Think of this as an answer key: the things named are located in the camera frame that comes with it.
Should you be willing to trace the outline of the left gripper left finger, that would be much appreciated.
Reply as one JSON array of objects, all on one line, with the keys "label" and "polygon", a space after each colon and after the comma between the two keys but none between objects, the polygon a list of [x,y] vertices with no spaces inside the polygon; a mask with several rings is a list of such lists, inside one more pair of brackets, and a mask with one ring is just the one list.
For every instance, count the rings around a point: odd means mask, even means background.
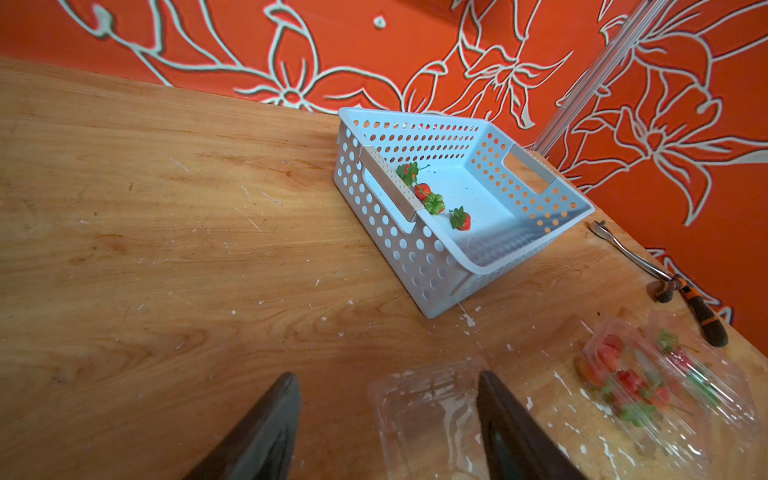
[{"label": "left gripper left finger", "polygon": [[283,373],[187,479],[286,479],[302,405],[298,377]]}]

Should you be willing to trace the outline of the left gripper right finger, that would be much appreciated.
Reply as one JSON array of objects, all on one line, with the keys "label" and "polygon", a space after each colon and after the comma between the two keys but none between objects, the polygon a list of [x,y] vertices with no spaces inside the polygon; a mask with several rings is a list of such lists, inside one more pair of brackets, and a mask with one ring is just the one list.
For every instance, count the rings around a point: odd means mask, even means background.
[{"label": "left gripper right finger", "polygon": [[586,479],[494,372],[480,373],[476,404],[491,479]]}]

